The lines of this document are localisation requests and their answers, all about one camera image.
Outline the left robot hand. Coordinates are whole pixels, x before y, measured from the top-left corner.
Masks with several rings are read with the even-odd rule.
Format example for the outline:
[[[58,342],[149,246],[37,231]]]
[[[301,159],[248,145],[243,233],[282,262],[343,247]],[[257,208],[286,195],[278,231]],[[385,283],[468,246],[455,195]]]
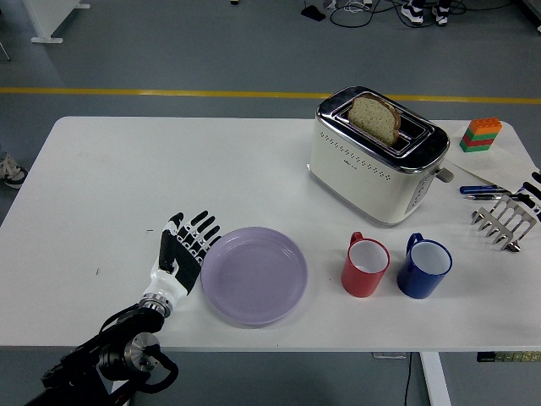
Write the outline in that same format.
[[[150,286],[139,305],[171,315],[178,301],[187,297],[199,277],[211,246],[220,239],[220,226],[208,211],[186,220],[179,212],[161,232],[160,250],[150,272]]]

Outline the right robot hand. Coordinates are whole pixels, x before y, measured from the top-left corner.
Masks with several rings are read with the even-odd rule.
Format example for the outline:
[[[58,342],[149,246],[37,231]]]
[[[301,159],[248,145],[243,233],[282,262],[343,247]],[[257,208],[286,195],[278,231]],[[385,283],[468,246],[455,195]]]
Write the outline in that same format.
[[[518,190],[518,200],[535,214],[540,213],[540,171],[531,173],[534,183],[525,181]]]

